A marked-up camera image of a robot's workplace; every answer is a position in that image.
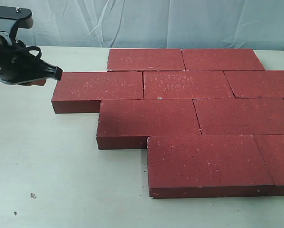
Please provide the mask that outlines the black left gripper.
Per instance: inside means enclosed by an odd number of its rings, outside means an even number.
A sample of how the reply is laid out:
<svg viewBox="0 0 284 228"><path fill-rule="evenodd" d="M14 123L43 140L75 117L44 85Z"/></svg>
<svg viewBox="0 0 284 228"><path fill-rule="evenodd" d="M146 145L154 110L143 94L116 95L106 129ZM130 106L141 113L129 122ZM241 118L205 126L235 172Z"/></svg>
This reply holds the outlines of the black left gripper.
<svg viewBox="0 0 284 228"><path fill-rule="evenodd" d="M44 86L48 78L60 80L63 70L41 59L39 47L0 44L0 81L7 85Z"/></svg>

